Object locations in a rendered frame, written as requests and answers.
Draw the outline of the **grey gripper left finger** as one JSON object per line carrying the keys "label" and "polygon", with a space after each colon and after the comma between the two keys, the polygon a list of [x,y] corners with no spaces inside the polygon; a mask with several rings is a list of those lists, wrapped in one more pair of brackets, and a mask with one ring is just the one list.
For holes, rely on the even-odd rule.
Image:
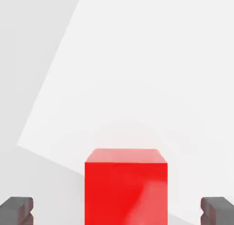
{"label": "grey gripper left finger", "polygon": [[33,225],[32,197],[10,197],[0,205],[0,225]]}

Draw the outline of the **small red cube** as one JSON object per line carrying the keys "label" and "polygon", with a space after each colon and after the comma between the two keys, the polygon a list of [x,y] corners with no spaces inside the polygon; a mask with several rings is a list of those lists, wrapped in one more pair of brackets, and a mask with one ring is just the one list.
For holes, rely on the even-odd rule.
{"label": "small red cube", "polygon": [[157,149],[95,149],[85,162],[85,225],[168,225],[168,164]]}

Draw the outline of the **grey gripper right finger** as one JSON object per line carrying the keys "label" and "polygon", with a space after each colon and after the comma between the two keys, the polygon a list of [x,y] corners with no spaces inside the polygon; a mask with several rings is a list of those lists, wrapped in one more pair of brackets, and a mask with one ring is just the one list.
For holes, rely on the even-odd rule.
{"label": "grey gripper right finger", "polygon": [[224,197],[202,197],[201,225],[234,225],[234,205]]}

